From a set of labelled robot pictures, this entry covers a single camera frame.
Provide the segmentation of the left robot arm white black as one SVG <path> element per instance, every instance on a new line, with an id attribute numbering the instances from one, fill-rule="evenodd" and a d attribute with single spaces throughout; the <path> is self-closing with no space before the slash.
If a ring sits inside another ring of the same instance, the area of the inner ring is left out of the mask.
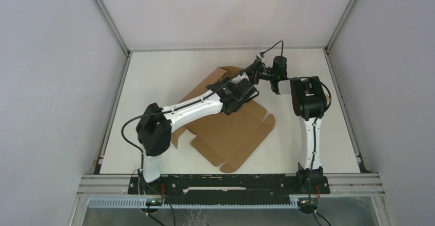
<path id="1" fill-rule="evenodd" d="M 169 149 L 171 134 L 202 117 L 237 112 L 243 104 L 258 96 L 259 91 L 246 74 L 207 85 L 206 92 L 181 103 L 160 107 L 150 104 L 136 126 L 142 149 L 141 188 L 157 192 L 161 181 L 162 154 Z"/>

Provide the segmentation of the brown cardboard box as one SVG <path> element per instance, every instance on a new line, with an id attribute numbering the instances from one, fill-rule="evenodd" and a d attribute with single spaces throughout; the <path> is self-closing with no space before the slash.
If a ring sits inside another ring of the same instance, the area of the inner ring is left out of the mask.
<path id="1" fill-rule="evenodd" d="M 179 158 L 165 173 L 235 173 L 260 146 L 275 126 L 275 117 L 254 100 L 231 115 L 208 115 L 178 128 L 171 135 L 175 154 L 165 156 L 164 165 Z"/>

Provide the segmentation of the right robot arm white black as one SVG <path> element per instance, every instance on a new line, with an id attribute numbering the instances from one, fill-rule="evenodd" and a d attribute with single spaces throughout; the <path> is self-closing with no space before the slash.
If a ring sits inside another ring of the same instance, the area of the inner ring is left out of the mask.
<path id="1" fill-rule="evenodd" d="M 324 178 L 320 159 L 320 128 L 322 118 L 331 105 L 328 87 L 318 76 L 292 77 L 287 76 L 287 58 L 278 55 L 274 57 L 272 67 L 266 67 L 262 62 L 261 52 L 253 64 L 245 72 L 250 81 L 257 85 L 260 80 L 269 81 L 275 94 L 282 94 L 279 84 L 288 82 L 294 114 L 301 123 L 302 160 L 298 163 L 296 186 L 302 193 L 310 193 Z"/>

